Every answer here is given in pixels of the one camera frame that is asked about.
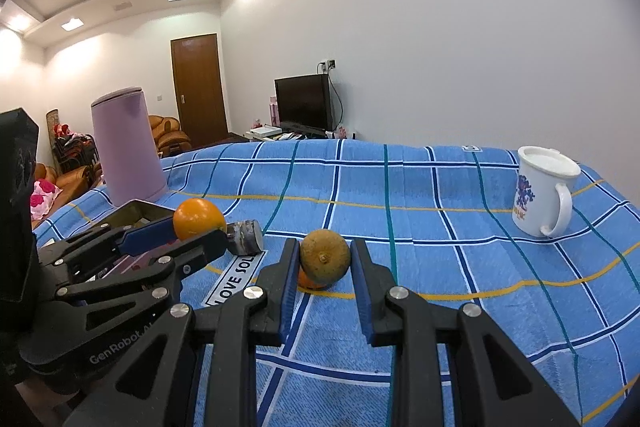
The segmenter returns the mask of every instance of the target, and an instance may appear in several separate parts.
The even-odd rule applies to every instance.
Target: mug handle
[[[546,237],[553,237],[555,235],[560,235],[566,227],[569,226],[569,221],[571,221],[571,213],[573,210],[573,202],[571,199],[571,192],[563,183],[556,184],[556,191],[558,192],[558,197],[560,198],[560,214],[558,215],[558,222],[553,230],[551,227],[540,227],[540,232],[542,232]]]

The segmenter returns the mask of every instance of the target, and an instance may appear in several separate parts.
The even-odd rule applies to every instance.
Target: white mug
[[[555,149],[520,147],[513,222],[536,237],[558,237],[571,220],[571,190],[580,167]]]

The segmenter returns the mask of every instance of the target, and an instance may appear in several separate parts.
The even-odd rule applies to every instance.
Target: wooden door
[[[218,36],[200,35],[171,41],[171,59],[180,125],[193,148],[227,138]]]

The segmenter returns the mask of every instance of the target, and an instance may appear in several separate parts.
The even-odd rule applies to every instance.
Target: cable
[[[331,84],[331,87],[334,88],[335,96],[338,97],[338,102],[340,102],[340,121],[335,125],[335,129],[334,129],[334,132],[335,132],[340,126],[340,124],[342,123],[342,117],[344,117],[344,106],[342,105],[342,100],[340,99],[340,95],[338,94],[338,91],[335,89],[334,83],[331,81],[331,74],[329,73],[329,71],[327,71],[326,76],[329,77],[329,84]]]

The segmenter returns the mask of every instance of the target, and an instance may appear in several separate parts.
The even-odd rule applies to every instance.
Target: brown leather sofa
[[[61,206],[66,205],[69,201],[79,198],[89,190],[91,171],[89,167],[80,167],[58,176],[51,167],[46,167],[42,163],[37,163],[34,179],[41,180],[43,178],[61,188],[62,192],[60,192],[58,197],[53,201],[53,206],[46,216],[39,221],[31,221],[31,230],[35,229],[41,222],[47,219],[47,217],[53,214]]]
[[[191,140],[180,130],[180,122],[175,118],[150,115],[151,134],[156,142],[156,149],[162,157],[174,156],[191,150]]]

